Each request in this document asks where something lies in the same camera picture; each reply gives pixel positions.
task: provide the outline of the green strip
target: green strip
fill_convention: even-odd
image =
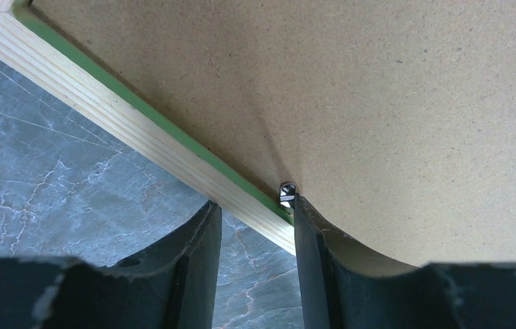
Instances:
[[[14,17],[26,26],[27,29],[35,33],[37,36],[48,42],[52,47],[57,49],[64,56],[69,58],[72,62],[82,67],[96,80],[100,81],[107,88],[112,90],[130,105],[132,105],[139,112],[143,113],[149,120],[153,121],[158,127],[163,129],[175,140],[197,154],[201,159],[206,161],[209,165],[214,167],[217,171],[222,173],[225,177],[241,187],[246,193],[255,197],[261,204],[272,210],[275,214],[280,216],[283,220],[291,225],[294,225],[293,218],[284,210],[278,207],[277,203],[258,190],[254,185],[248,182],[240,174],[235,172],[230,166],[225,164],[222,160],[216,157],[213,153],[199,144],[196,140],[191,138],[183,130],[178,128],[167,118],[162,116],[159,112],[153,109],[149,104],[143,101],[139,96],[133,93],[129,88],[123,85],[111,74],[106,72],[98,64],[92,61],[88,56],[82,53],[78,48],[72,45],[69,41],[63,38],[59,33],[54,31],[50,26],[40,21],[27,8],[28,1],[16,1],[12,7]]]

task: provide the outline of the brown board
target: brown board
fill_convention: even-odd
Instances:
[[[32,7],[270,196],[413,265],[516,260],[516,1]]]

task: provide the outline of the blue marble surface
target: blue marble surface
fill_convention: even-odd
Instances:
[[[112,265],[206,198],[0,62],[0,256]],[[223,213],[214,328],[303,328],[295,258]]]

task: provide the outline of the green painted edge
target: green painted edge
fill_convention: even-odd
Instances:
[[[27,29],[35,33],[35,35],[42,38],[52,47],[57,49],[60,53],[70,59],[76,65],[80,66],[100,81],[112,92],[116,93],[120,98],[124,99],[132,105],[139,112],[143,113],[149,120],[153,121],[158,127],[163,129],[175,140],[185,146],[187,149],[198,155],[202,160],[206,161],[210,166],[222,173],[225,177],[241,187],[246,193],[256,198],[261,204],[272,210],[276,215],[283,220],[294,225],[294,220],[287,212],[278,207],[277,203],[258,190],[252,183],[248,182],[239,173],[228,166],[224,161],[219,159],[203,145],[191,138],[187,133],[170,122],[167,118],[162,116],[159,112],[153,109],[147,102],[143,101],[139,96],[133,93],[124,84],[118,81],[115,77],[109,74],[106,70],[101,68],[87,55],[82,53],[77,47],[72,45],[68,40],[59,35],[54,29],[42,22],[34,16],[28,9],[29,1],[18,0],[12,6],[12,14],[17,21],[26,26]]]

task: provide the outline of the small metal fastener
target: small metal fastener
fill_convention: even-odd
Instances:
[[[289,214],[294,213],[294,202],[296,198],[297,188],[293,183],[283,183],[280,185],[279,205]]]

